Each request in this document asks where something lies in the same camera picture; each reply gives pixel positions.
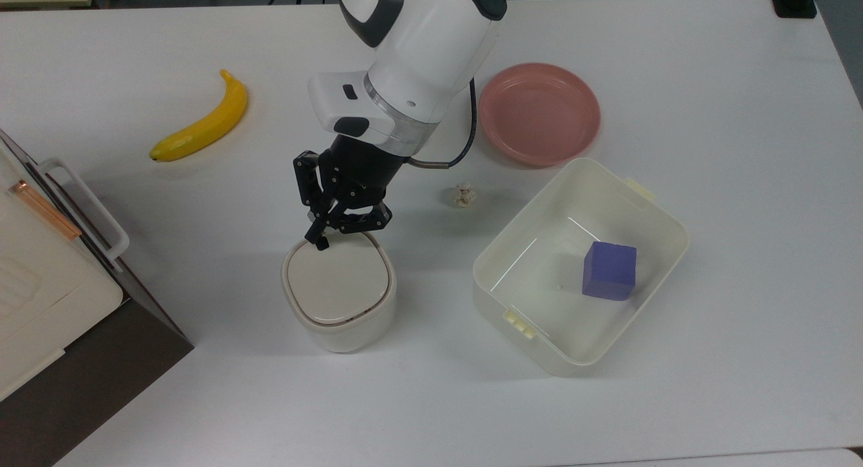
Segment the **white round container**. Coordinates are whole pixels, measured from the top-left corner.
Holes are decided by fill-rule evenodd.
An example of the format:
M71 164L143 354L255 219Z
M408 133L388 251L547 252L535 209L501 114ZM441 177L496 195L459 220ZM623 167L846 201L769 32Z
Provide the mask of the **white round container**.
M318 344L351 352L383 335L395 314L395 273L367 233L327 236L318 251L297 243L281 267L282 286L294 315Z

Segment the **banana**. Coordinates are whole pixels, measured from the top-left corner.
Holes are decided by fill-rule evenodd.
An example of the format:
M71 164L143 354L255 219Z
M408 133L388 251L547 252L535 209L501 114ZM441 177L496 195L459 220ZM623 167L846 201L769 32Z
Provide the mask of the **banana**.
M202 150L231 131L249 104L249 93L228 71L219 71L225 79L225 97L210 114L185 129L162 139L150 151L150 159L170 161L182 159Z

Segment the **container handle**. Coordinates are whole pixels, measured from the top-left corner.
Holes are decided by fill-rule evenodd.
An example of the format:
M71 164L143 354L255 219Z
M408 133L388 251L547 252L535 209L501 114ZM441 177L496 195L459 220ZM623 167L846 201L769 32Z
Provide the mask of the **container handle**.
M115 233L117 233L118 240L111 246L111 248L105 249L105 247L102 246L102 243L99 240L94 239L93 243L95 243L99 250L102 251L102 254L105 255L105 258L110 261L116 260L121 254L123 254L124 251L126 251L127 248L129 248L129 234L126 233L126 230L120 227L120 223L117 222L117 219L114 219L114 216L112 216L111 213L108 212L107 209L105 209L105 206L101 202L99 202L96 194L94 194L93 191L90 190L87 184L84 184L83 179L81 179L78 173L73 171L64 161L58 159L57 157L52 157L50 159L44 160L43 163L40 163L38 166L36 166L36 169L41 175L47 177L49 172L55 170L58 167L62 168L63 170L65 170L65 172L68 173L71 179L75 181L75 184L77 184L78 187L80 187L81 190L84 192L84 195L86 195L87 199L89 199L90 202L92 202L92 205L96 207L96 211L98 211L99 214L101 214L102 217L105 218L105 221L107 221L108 224L111 225L111 228L114 228Z

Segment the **black stand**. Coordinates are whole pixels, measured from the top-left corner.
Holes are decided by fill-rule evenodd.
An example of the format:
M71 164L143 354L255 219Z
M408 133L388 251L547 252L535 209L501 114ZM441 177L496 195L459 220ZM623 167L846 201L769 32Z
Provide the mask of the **black stand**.
M814 19L818 13L814 0L773 0L773 9L785 19Z

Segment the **blue block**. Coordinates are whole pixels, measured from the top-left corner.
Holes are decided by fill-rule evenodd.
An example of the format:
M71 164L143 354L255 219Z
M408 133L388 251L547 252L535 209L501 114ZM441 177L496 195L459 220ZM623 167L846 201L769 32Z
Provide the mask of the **blue block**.
M582 293L610 301L625 301L635 288L635 248L594 242L585 256Z

